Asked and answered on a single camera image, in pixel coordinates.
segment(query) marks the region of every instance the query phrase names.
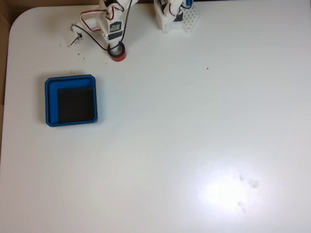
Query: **black square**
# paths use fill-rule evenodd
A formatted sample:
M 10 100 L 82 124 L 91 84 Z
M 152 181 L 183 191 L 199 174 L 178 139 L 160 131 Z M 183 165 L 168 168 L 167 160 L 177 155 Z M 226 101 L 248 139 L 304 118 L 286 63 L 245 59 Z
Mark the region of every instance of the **black square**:
M 95 118 L 93 87 L 58 90 L 58 121 L 70 123 Z

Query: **blue tray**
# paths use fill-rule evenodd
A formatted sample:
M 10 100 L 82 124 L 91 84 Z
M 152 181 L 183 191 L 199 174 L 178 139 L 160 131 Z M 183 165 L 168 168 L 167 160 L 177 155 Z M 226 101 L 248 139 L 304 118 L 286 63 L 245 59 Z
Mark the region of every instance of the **blue tray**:
M 95 78 L 88 74 L 47 79 L 45 114 L 46 123 L 51 127 L 95 123 Z

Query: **red wire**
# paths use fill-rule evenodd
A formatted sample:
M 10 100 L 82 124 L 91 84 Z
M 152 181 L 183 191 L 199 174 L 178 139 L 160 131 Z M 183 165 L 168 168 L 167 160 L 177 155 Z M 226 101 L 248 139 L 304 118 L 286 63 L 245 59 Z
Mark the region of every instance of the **red wire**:
M 171 13 L 171 4 L 169 5 L 169 11 L 170 11 L 170 13 Z M 171 13 L 171 15 L 174 16 L 174 17 L 176 17 L 176 15 L 173 15 L 172 13 Z
M 89 29 L 91 32 L 98 32 L 98 31 L 101 31 L 100 28 L 97 28 L 97 29 L 91 29 L 88 24 L 84 21 L 84 19 L 82 18 L 82 15 L 85 15 L 85 14 L 88 14 L 88 13 L 97 13 L 97 12 L 106 12 L 106 10 L 90 10 L 90 11 L 84 11 L 80 14 L 80 18 L 81 18 L 81 21 L 83 22 L 83 24 L 87 27 L 87 29 Z

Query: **brown cardboard background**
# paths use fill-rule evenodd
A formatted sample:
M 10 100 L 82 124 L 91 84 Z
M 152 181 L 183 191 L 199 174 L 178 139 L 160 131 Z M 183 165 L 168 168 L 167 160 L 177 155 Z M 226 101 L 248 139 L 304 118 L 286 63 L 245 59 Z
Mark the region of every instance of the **brown cardboard background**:
M 0 146 L 2 138 L 6 58 L 11 23 L 11 10 L 4 0 L 0 0 Z

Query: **dirt spot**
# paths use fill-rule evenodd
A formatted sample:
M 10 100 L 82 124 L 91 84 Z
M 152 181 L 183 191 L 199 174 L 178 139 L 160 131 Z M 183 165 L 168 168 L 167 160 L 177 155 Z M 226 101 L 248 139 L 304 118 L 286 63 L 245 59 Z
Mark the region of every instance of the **dirt spot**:
M 258 188 L 259 186 L 259 181 L 255 181 L 255 180 L 249 180 L 249 185 L 252 186 L 253 188 Z

